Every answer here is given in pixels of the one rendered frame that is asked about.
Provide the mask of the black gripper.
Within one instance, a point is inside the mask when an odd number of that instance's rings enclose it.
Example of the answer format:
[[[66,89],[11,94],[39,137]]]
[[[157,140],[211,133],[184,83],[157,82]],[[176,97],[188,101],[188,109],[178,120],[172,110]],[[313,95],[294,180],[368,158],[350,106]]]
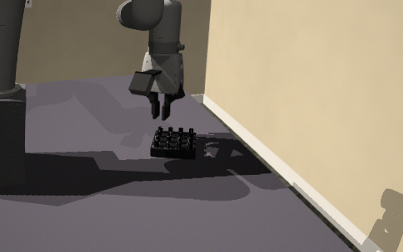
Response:
[[[156,119],[160,115],[158,93],[164,94],[162,120],[165,121],[170,116],[171,103],[175,99],[181,99],[185,96],[183,90],[184,74],[182,53],[157,54],[146,52],[142,72],[150,69],[162,71],[161,74],[154,76],[155,81],[147,98],[150,100],[150,104],[152,104],[153,119]]]

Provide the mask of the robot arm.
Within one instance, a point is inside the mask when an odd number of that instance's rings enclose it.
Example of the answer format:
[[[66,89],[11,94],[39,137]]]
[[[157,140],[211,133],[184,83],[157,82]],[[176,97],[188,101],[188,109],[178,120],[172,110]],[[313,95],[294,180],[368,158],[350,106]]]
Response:
[[[21,93],[22,87],[15,80],[25,3],[26,0],[0,0],[0,99]],[[119,6],[117,19],[124,27],[149,30],[148,52],[172,54],[184,50],[179,41],[182,15],[179,1],[133,0],[132,7],[131,4],[132,0],[128,0]],[[161,73],[151,69],[135,71],[129,91],[132,95],[149,96],[154,76]]]

